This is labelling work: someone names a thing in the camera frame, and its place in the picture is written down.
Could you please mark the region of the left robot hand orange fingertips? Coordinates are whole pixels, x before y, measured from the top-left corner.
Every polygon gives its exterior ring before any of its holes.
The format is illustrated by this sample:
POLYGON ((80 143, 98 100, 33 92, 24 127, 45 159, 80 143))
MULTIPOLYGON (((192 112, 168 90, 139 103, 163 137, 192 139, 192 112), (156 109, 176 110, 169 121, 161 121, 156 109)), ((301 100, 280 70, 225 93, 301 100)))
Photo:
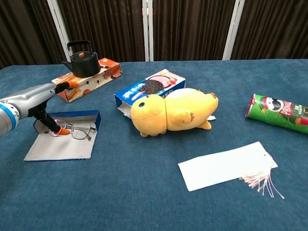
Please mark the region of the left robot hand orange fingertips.
POLYGON ((46 83, 21 90, 0 100, 0 135, 14 130, 19 121, 34 117, 56 135, 68 135, 70 131, 60 125, 46 112, 47 102, 56 94, 78 88, 79 84, 65 81, 60 84, 46 83))

